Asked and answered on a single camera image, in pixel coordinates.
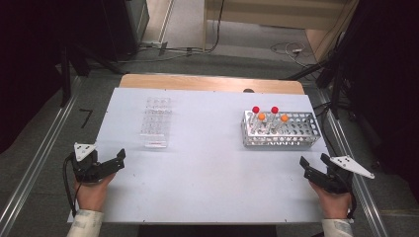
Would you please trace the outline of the person's right hand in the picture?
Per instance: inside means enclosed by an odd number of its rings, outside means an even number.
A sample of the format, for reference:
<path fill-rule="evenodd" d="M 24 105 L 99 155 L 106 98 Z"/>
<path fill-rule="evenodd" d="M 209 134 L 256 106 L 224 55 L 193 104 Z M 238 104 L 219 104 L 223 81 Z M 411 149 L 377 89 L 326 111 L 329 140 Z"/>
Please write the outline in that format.
<path fill-rule="evenodd" d="M 313 182 L 310 186 L 318 195 L 319 203 L 326 219 L 346 219 L 351 206 L 352 197 L 349 193 L 330 194 Z"/>

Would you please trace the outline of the wooden table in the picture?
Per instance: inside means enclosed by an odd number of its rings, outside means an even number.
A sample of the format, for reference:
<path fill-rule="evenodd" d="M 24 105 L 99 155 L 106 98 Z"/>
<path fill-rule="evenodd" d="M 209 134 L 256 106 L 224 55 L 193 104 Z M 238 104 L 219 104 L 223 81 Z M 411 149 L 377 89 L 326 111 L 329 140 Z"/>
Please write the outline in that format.
<path fill-rule="evenodd" d="M 126 74 L 122 77 L 120 86 L 217 92 L 243 92 L 244 89 L 250 88 L 255 93 L 304 94 L 302 85 L 297 81 L 172 74 Z"/>

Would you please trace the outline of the aluminium floor rail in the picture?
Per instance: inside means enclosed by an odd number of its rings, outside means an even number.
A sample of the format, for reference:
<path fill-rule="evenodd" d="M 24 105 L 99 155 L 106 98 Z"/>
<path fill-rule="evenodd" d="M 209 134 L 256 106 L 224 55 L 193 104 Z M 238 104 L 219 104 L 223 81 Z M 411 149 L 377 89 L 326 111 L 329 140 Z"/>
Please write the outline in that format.
<path fill-rule="evenodd" d="M 25 160 L 27 168 L 21 172 L 22 176 L 19 179 L 19 183 L 11 192 L 4 205 L 0 206 L 0 237 L 7 237 L 9 235 L 79 96 L 80 88 L 84 81 L 85 79 L 80 76 L 76 76 L 71 80 L 70 88 L 73 90 L 73 95 L 67 103 L 53 114 L 53 121 L 48 126 L 47 132 L 38 145 L 37 151 L 30 153 L 29 159 Z"/>
<path fill-rule="evenodd" d="M 331 139 L 335 141 L 335 145 L 330 143 L 330 146 L 333 147 L 339 155 L 350 155 L 353 159 L 355 159 L 356 156 L 348 142 L 341 121 L 339 119 L 335 119 L 335 116 L 330 111 L 326 113 L 326 120 L 333 132 Z M 370 192 L 370 189 L 368 188 L 365 177 L 362 177 L 361 175 L 354 176 L 353 191 L 356 194 L 357 201 L 359 202 L 358 208 L 363 211 L 363 214 L 370 225 L 372 235 L 374 237 L 389 237 L 388 231 L 379 214 L 376 202 Z"/>

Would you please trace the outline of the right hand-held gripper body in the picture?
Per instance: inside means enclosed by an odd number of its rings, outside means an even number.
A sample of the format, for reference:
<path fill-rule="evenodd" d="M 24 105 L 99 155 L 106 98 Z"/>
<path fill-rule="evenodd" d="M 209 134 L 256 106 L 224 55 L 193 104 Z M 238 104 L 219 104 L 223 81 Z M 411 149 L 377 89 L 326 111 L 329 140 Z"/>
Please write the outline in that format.
<path fill-rule="evenodd" d="M 355 174 L 373 179 L 375 175 L 355 161 L 351 156 L 330 157 L 334 163 L 331 172 L 326 173 L 324 190 L 332 194 L 349 193 L 352 190 L 352 179 Z"/>

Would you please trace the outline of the light wooden furniture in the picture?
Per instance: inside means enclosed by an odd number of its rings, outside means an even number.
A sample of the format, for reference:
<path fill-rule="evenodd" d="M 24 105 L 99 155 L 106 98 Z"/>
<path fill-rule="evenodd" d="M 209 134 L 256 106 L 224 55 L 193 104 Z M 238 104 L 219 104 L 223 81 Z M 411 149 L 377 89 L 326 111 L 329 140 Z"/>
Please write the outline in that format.
<path fill-rule="evenodd" d="M 222 9 L 227 22 L 305 30 L 317 61 L 326 58 L 345 32 L 361 0 L 205 0 L 202 49 L 207 46 L 207 21 Z"/>

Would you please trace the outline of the clear acrylic tube rack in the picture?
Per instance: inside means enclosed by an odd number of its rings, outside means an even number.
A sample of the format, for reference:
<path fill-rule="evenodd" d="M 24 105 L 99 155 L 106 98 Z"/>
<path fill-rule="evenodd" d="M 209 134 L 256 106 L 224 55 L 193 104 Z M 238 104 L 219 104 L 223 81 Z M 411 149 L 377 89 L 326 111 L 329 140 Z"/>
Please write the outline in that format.
<path fill-rule="evenodd" d="M 172 116 L 171 99 L 150 97 L 146 101 L 140 129 L 140 140 L 147 148 L 168 146 Z"/>

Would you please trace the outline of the black metal stand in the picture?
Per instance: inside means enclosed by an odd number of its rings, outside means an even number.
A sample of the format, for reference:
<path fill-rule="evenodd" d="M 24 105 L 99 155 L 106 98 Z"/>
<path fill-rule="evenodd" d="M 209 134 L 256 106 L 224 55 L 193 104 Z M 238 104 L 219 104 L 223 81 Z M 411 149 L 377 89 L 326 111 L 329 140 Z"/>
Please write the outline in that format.
<path fill-rule="evenodd" d="M 351 22 L 348 26 L 348 29 L 341 33 L 336 40 L 335 46 L 331 51 L 328 52 L 325 59 L 321 60 L 319 63 L 309 66 L 302 71 L 287 77 L 287 80 L 296 81 L 299 78 L 302 78 L 308 74 L 311 74 L 314 71 L 321 69 L 319 77 L 315 80 L 315 84 L 319 89 L 326 88 L 330 83 L 333 83 L 332 86 L 332 98 L 328 109 L 331 111 L 335 119 L 339 118 L 338 108 L 339 108 L 339 95 L 341 86 L 343 84 L 343 69 L 344 62 L 343 58 L 345 55 L 345 50 L 347 49 L 350 40 L 354 36 L 357 26 Z"/>
<path fill-rule="evenodd" d="M 71 98 L 70 66 L 73 66 L 78 75 L 88 76 L 90 73 L 90 67 L 86 61 L 87 57 L 92 58 L 100 65 L 116 74 L 127 74 L 127 71 L 122 71 L 102 56 L 80 44 L 62 42 L 59 46 L 59 51 L 62 79 L 62 100 L 60 106 L 62 108 L 69 102 Z"/>

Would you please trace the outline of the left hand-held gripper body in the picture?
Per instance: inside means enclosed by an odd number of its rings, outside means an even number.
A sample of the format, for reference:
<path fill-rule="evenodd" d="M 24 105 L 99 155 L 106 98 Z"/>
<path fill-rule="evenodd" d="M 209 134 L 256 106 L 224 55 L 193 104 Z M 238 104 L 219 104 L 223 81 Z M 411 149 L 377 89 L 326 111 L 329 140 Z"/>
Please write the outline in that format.
<path fill-rule="evenodd" d="M 100 182 L 106 177 L 95 144 L 74 144 L 71 164 L 77 182 Z"/>

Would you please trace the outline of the person's left hand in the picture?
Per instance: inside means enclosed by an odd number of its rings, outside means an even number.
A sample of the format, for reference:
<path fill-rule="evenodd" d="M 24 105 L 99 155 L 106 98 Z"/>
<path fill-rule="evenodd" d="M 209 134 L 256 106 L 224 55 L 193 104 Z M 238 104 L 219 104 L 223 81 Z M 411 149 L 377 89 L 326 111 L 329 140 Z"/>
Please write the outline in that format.
<path fill-rule="evenodd" d="M 114 177 L 115 174 L 112 174 L 104 178 L 99 183 L 89 185 L 75 182 L 74 189 L 77 191 L 76 199 L 78 201 L 79 208 L 102 212 L 106 202 L 108 185 Z"/>

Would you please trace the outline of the perforated metal tube rack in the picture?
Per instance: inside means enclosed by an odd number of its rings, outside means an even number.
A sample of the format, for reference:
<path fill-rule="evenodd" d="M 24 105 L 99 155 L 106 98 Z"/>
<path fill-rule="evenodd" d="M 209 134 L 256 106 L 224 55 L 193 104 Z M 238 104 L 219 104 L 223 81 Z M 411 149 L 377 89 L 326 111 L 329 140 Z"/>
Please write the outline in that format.
<path fill-rule="evenodd" d="M 320 137 L 320 129 L 313 113 L 310 112 L 278 112 L 274 123 L 270 123 L 271 112 L 260 112 L 266 115 L 262 132 L 258 132 L 258 120 L 251 125 L 252 111 L 245 111 L 241 120 L 244 146 L 263 146 L 282 149 L 307 149 Z M 280 116 L 289 117 L 285 127 L 276 131 Z"/>

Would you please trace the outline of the dark cabinet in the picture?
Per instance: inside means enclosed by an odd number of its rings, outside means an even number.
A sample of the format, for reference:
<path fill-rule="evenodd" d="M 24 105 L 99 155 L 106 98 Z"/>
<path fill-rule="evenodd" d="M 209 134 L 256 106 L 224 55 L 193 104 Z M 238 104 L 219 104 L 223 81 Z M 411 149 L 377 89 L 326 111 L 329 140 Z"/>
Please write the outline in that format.
<path fill-rule="evenodd" d="M 110 34 L 111 59 L 125 60 L 137 53 L 147 24 L 149 13 L 146 0 L 102 0 Z"/>

